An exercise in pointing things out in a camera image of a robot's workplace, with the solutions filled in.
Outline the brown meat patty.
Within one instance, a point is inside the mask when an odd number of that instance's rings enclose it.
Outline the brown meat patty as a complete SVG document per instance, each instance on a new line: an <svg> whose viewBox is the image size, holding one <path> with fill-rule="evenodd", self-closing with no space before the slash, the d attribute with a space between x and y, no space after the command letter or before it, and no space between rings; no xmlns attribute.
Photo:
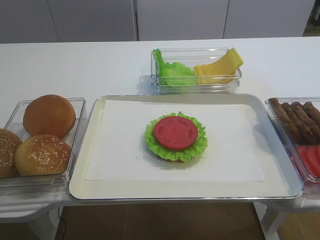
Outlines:
<svg viewBox="0 0 320 240"><path fill-rule="evenodd" d="M312 132L315 140L312 140L313 144L317 144L320 142L320 127L316 124L316 122L309 117L307 112L304 110L303 105L298 101L291 103L291 107L296 113L296 115L300 118L300 120L308 127L308 129Z"/></svg>
<svg viewBox="0 0 320 240"><path fill-rule="evenodd" d="M301 136L300 143L297 144L308 144L308 145L316 145L313 144L312 140L315 140L316 138L313 136L312 132L309 130L309 128L300 120L300 118L297 116L293 108L291 107L291 104L285 102L282 103L281 106L284 108L287 115L291 118L293 123L295 124L298 132Z"/></svg>
<svg viewBox="0 0 320 240"><path fill-rule="evenodd" d="M268 99L269 104L272 106L272 109L274 113L276 114L278 120L281 122L283 128L287 132L287 134L291 137L291 139L296 143L300 143L301 141L301 135L296 127L296 125L293 123L291 118L287 115L286 111L282 107L282 105L279 103L278 99L276 97L272 97Z"/></svg>
<svg viewBox="0 0 320 240"><path fill-rule="evenodd" d="M320 125L320 111L314 107L311 101L306 102L303 105L303 109L308 116L319 126Z"/></svg>

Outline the green lettuce leaf on burger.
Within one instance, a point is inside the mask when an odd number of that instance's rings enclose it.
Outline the green lettuce leaf on burger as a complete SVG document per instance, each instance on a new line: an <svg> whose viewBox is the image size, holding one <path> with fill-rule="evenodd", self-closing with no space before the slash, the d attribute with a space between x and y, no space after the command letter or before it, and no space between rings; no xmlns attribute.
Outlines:
<svg viewBox="0 0 320 240"><path fill-rule="evenodd" d="M153 133L153 129L156 125L156 123L165 118L165 117L170 117L170 116L179 116L179 117L184 117L186 119L191 120L197 127L198 129L198 137L197 140L193 145L190 147L180 150L180 151L175 151L168 149L164 146L162 146L155 138L155 135ZM192 159L196 157L200 157L208 147L208 138L206 135L206 128L205 126L199 122L195 117L187 116L183 114L181 111L178 113L170 113L167 115L163 115L157 119L152 120L145 129L144 133L144 141L148 148L153 152L155 155L160 157L163 160L171 161L171 162L189 162Z"/></svg>

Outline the clear bun container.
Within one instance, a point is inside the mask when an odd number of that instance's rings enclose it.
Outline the clear bun container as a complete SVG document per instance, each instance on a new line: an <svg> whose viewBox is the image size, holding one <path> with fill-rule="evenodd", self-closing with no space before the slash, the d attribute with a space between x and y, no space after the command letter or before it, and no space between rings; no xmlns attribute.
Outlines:
<svg viewBox="0 0 320 240"><path fill-rule="evenodd" d="M75 110L76 121L72 130L63 139L70 147L66 170L60 174L16 176L0 179L0 195L16 195L64 190L68 188L73 168L85 135L88 118L86 100L82 97L67 99ZM31 136L23 127L23 115L31 100L18 102L4 128L16 134L23 142Z"/></svg>

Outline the sesame bun front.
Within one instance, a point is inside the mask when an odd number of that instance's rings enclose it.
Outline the sesame bun front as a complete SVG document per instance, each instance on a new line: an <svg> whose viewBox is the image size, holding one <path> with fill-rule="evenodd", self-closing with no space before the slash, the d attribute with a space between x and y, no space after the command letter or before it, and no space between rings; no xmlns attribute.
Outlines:
<svg viewBox="0 0 320 240"><path fill-rule="evenodd" d="M53 135L36 135L19 145L14 165L22 176L62 174L67 169L71 147Z"/></svg>

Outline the red tomato slice middle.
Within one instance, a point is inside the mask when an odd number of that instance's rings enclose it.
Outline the red tomato slice middle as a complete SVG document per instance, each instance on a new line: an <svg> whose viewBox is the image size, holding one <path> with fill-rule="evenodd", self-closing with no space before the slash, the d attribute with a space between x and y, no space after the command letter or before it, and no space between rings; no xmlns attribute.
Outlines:
<svg viewBox="0 0 320 240"><path fill-rule="evenodd" d="M316 157L316 147L317 146L310 146L307 150L307 160L312 170L312 174L315 178L320 177L320 162L317 161Z"/></svg>

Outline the clear patty tomato container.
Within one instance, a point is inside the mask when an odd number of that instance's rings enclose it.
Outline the clear patty tomato container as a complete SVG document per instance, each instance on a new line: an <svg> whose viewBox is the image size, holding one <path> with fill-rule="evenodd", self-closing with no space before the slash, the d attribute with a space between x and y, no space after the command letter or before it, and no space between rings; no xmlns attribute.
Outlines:
<svg viewBox="0 0 320 240"><path fill-rule="evenodd" d="M276 97L280 104L282 103L293 103L293 102L299 102L302 104L302 106L306 102L312 102L313 106L317 108L320 111L320 99L318 97ZM281 142L287 151L287 154L289 155L290 160L292 161L293 165L297 169L298 174L302 178L304 182L304 192L306 194L319 194L320 193L320 177L314 178L310 173L308 172L305 164L303 163L297 148L298 146L319 146L320 143L316 145L312 144L296 144L291 137L288 135L286 130L283 128L282 123L277 118L276 114L273 111L272 106L269 104L269 101L266 100L265 104L267 105L267 113L269 115L269 118L274 126L274 128L277 131L277 134L279 138L281 139Z"/></svg>

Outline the red tomato slice left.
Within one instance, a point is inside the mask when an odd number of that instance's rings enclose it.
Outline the red tomato slice left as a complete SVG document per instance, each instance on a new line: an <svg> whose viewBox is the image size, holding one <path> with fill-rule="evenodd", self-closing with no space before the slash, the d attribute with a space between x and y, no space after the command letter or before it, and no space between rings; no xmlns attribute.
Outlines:
<svg viewBox="0 0 320 240"><path fill-rule="evenodd" d="M308 148L310 146L304 146L304 145L301 145L301 146L298 146L297 147L297 152L298 154L300 155L306 169L308 170L308 172L310 173L310 175L312 175L314 178L316 178L314 175L313 175L313 172L311 170L311 167L310 167L310 164L308 163L308 160L307 160L307 151L308 151Z"/></svg>

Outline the white paper sheet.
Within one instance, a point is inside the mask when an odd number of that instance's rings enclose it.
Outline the white paper sheet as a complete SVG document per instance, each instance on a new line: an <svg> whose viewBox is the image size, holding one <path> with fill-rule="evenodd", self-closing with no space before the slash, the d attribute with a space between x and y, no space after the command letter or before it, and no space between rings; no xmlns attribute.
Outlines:
<svg viewBox="0 0 320 240"><path fill-rule="evenodd" d="M208 146L187 163L168 162L145 144L147 124L170 113L196 118ZM87 180L263 182L255 111L247 105L142 103L108 100Z"/></svg>

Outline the sesame bun left edge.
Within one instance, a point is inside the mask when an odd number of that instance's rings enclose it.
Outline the sesame bun left edge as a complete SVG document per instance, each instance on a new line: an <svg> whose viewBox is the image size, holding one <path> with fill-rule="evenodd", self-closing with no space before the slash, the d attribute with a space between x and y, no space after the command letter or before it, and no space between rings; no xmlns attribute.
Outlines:
<svg viewBox="0 0 320 240"><path fill-rule="evenodd" d="M0 129L0 177L10 178L17 175L15 167L15 153L21 139L12 131Z"/></svg>

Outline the yellow cheese slices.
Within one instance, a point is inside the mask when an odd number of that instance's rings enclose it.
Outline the yellow cheese slices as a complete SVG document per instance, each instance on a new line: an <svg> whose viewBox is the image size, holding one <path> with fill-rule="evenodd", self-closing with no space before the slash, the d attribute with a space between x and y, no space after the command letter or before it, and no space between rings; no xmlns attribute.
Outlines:
<svg viewBox="0 0 320 240"><path fill-rule="evenodd" d="M234 80L236 71L244 64L242 57L233 47L219 60L210 64L201 64L194 67L198 76L198 83L202 85L209 84L227 84Z"/></svg>

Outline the red tomato slice right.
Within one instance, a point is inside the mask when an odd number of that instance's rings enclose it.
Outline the red tomato slice right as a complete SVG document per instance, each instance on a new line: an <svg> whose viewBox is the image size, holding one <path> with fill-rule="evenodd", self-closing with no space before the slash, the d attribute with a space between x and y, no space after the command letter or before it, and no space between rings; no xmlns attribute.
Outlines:
<svg viewBox="0 0 320 240"><path fill-rule="evenodd" d="M315 149L315 155L318 162L320 162L320 145L318 145Z"/></svg>

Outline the silver metal tray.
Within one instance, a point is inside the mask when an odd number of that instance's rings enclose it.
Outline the silver metal tray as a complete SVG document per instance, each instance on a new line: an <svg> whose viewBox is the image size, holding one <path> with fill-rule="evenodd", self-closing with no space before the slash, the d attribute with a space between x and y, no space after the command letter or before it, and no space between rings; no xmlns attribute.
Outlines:
<svg viewBox="0 0 320 240"><path fill-rule="evenodd" d="M262 182L87 180L93 151L107 101L158 104L246 105L258 121L257 146L263 155L258 162ZM86 133L69 182L70 194L79 200L180 200L180 199L291 199L302 194L298 175L267 111L259 98L250 94L120 95L104 96L93 105Z"/></svg>

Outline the red tomato slice on burger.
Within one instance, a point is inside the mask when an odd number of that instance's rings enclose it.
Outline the red tomato slice on burger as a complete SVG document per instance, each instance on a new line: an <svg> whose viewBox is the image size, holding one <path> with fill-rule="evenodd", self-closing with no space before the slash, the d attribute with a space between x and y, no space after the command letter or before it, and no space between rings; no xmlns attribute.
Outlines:
<svg viewBox="0 0 320 240"><path fill-rule="evenodd" d="M190 119L182 116L167 116L156 123L153 134L163 147L182 151L196 142L199 131Z"/></svg>

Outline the green lettuce pile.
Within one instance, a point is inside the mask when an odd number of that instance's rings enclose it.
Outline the green lettuce pile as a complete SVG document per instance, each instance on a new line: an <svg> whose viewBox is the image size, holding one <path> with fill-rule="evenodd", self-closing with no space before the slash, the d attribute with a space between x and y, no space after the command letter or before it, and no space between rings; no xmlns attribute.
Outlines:
<svg viewBox="0 0 320 240"><path fill-rule="evenodd" d="M159 48L154 49L152 54L156 61L157 76L162 86L196 85L195 72L181 62L165 62Z"/></svg>

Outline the plain brown bun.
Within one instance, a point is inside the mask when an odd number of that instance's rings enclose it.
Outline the plain brown bun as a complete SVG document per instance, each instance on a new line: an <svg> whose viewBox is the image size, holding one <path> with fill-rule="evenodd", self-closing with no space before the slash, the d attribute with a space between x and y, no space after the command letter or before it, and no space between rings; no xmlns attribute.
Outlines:
<svg viewBox="0 0 320 240"><path fill-rule="evenodd" d="M49 94L33 100L25 109L23 127L31 136L66 137L76 122L72 104L64 97Z"/></svg>

